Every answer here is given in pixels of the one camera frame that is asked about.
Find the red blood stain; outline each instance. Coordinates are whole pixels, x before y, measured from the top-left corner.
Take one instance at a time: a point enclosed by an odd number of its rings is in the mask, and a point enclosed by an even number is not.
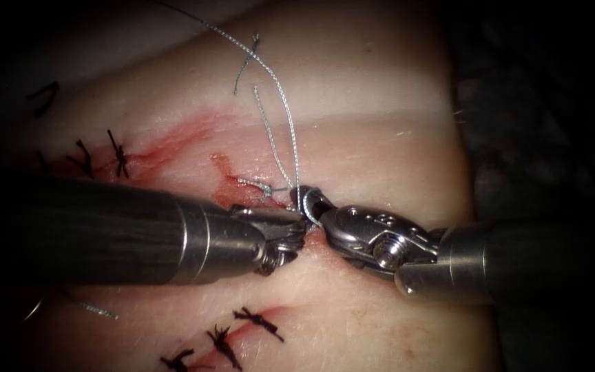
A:
[[[256,206],[263,196],[263,191],[256,186],[238,182],[237,176],[233,176],[231,159],[224,154],[214,153],[210,155],[213,165],[222,175],[219,185],[211,197],[222,207],[228,208],[232,204]],[[279,203],[272,197],[266,198],[263,207],[286,208],[286,205]]]
[[[148,149],[146,152],[126,152],[126,146],[131,141],[130,138],[117,138],[116,132],[114,132],[113,135],[117,145],[122,145],[125,152],[129,179],[122,172],[120,176],[116,175],[118,160],[106,133],[103,135],[102,142],[99,142],[97,145],[85,141],[84,146],[91,156],[92,173],[96,180],[138,187],[163,188],[160,176],[166,167],[176,161],[181,151],[185,151],[195,145],[198,146],[203,141],[212,139],[216,128],[221,128],[225,125],[234,125],[239,120],[240,117],[232,114],[219,114],[217,112],[197,114],[151,141],[146,146]],[[153,134],[135,134],[137,138],[143,138],[146,135],[153,136]],[[69,149],[67,155],[70,155],[79,163],[85,162],[85,154],[77,146]],[[210,160],[222,176],[217,188],[211,195],[216,203],[222,207],[230,207],[232,204],[251,207],[258,205],[263,196],[263,191],[256,186],[238,182],[238,176],[233,171],[228,155],[213,153],[210,155]],[[88,177],[80,165],[65,156],[55,158],[53,161],[49,161],[48,164],[50,166],[50,174],[55,176]],[[16,168],[28,172],[40,172],[41,164],[36,154],[31,153],[19,157]],[[180,184],[180,180],[178,180],[178,186],[172,186],[172,191],[180,191],[182,189],[189,192],[190,187],[191,185]],[[272,197],[266,198],[262,206],[286,208],[286,205],[279,203]]]

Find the metal jaw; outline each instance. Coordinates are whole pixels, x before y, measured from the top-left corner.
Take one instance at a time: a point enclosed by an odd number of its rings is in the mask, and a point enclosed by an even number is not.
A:
[[[278,267],[295,260],[304,246],[306,224],[300,214],[285,209],[233,205],[229,215],[254,226],[265,237],[265,253],[256,269],[258,274],[269,276]]]
[[[428,233],[390,211],[347,205],[337,208],[320,190],[300,190],[302,208],[325,231],[328,243],[351,265],[393,281],[404,264],[435,263],[443,230]]]

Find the blood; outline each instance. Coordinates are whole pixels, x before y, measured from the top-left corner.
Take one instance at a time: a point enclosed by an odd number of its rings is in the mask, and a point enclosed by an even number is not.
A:
[[[165,168],[173,165],[180,152],[212,139],[213,135],[217,131],[221,131],[222,127],[235,125],[240,119],[239,116],[222,114],[221,111],[204,111],[183,120],[171,130],[143,146],[147,149],[146,151],[133,149],[125,155],[129,178],[116,176],[119,161],[116,158],[116,152],[109,143],[106,130],[103,130],[102,141],[98,141],[97,144],[90,144],[90,141],[83,142],[92,157],[93,175],[98,181],[154,189],[166,189],[170,186],[171,189],[168,191],[189,193],[194,185],[182,183],[180,179],[175,180],[177,184],[173,185],[158,182]],[[117,143],[122,144],[125,148],[132,147],[129,138],[122,136],[118,139],[120,134],[115,131],[113,131],[113,135],[117,137]],[[155,133],[135,134],[136,138],[145,138],[146,136],[157,135]],[[68,150],[66,155],[72,156],[77,161],[84,161],[84,153],[79,148],[75,147]],[[38,159],[36,152],[31,155],[21,156],[18,158],[16,168],[28,172],[40,172],[42,169]],[[250,207],[258,205],[263,197],[263,191],[256,186],[238,182],[239,177],[231,166],[229,155],[223,152],[214,152],[209,155],[209,159],[221,175],[217,187],[210,195],[216,203],[224,208],[228,208],[232,204]],[[66,159],[65,155],[55,158],[48,165],[52,170],[51,174],[56,176],[88,178],[88,175],[78,165]],[[286,208],[285,204],[276,201],[272,197],[265,198],[262,206]]]
[[[222,180],[211,194],[211,198],[222,207],[230,207],[232,204],[256,206],[263,197],[263,191],[256,186],[238,182],[237,176],[233,176],[231,159],[222,153],[213,153],[210,160],[222,175]],[[286,205],[273,199],[266,198],[263,207],[286,208]]]

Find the dark background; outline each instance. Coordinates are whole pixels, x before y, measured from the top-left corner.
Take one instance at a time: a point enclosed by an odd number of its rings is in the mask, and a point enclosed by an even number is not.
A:
[[[595,220],[595,3],[434,5],[455,61],[479,219]],[[95,8],[102,2],[0,3],[0,65]],[[594,309],[595,293],[555,307],[497,307],[506,370],[595,369]]]

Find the gray braided thread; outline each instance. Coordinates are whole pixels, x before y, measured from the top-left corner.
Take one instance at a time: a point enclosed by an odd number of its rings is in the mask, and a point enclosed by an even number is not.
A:
[[[284,109],[286,110],[286,117],[288,118],[288,121],[289,121],[289,129],[291,131],[291,142],[293,144],[293,160],[295,162],[295,186],[297,187],[297,190],[296,190],[297,195],[296,196],[297,196],[297,200],[300,200],[300,176],[299,176],[299,172],[298,172],[298,169],[299,169],[299,166],[298,166],[298,143],[295,139],[295,127],[293,126],[293,117],[291,116],[291,110],[289,109],[289,103],[286,100],[286,95],[284,94],[282,85],[279,83],[279,79],[277,79],[277,75],[275,75],[274,71],[268,65],[266,65],[265,62],[259,56],[257,56],[254,52],[252,52],[248,47],[244,46],[243,44],[241,44],[241,42],[239,42],[238,40],[235,40],[231,35],[220,30],[219,28],[215,27],[214,25],[211,25],[210,23],[204,21],[203,19],[195,16],[194,14],[192,14],[190,12],[186,12],[180,8],[176,8],[175,6],[172,6],[172,5],[163,3],[161,1],[157,1],[157,0],[148,0],[148,1],[160,4],[161,6],[164,6],[166,8],[175,10],[176,12],[184,14],[184,15],[192,18],[193,20],[201,23],[205,27],[213,30],[214,32],[217,32],[220,36],[222,36],[225,39],[229,40],[230,42],[236,44],[240,49],[247,52],[247,54],[249,56],[254,58],[258,62],[258,64],[260,64],[261,67],[263,67],[268,72],[268,74],[270,74],[270,77],[272,78],[272,80],[275,82],[275,85],[277,86],[277,91],[279,92],[279,96],[282,99],[282,103],[284,104]],[[297,203],[297,212],[300,213],[300,203]]]
[[[277,163],[277,167],[279,167],[280,172],[282,172],[282,176],[286,183],[289,184],[289,187],[293,187],[293,183],[291,182],[291,178],[284,167],[282,166],[282,162],[279,160],[279,154],[277,153],[277,146],[275,145],[275,140],[272,137],[272,131],[270,130],[270,123],[268,123],[268,118],[265,116],[265,110],[263,109],[263,105],[261,104],[261,98],[258,95],[258,87],[254,85],[254,97],[256,97],[256,103],[258,104],[258,110],[261,111],[261,118],[263,119],[263,124],[265,124],[265,130],[268,132],[268,139],[270,140],[270,147],[272,147],[272,156],[275,157],[275,162]]]
[[[258,37],[258,33],[254,34],[254,36],[252,37],[252,40],[254,40],[254,44],[251,46],[251,51],[256,53],[256,47],[258,46],[258,42],[261,40]],[[234,96],[238,95],[238,81],[240,80],[240,77],[242,76],[244,69],[247,68],[247,65],[249,64],[250,61],[251,61],[251,56],[247,55],[247,57],[244,59],[244,63],[242,64],[242,67],[240,68],[240,71],[238,71],[238,75],[236,76],[236,84],[233,86],[233,95]]]

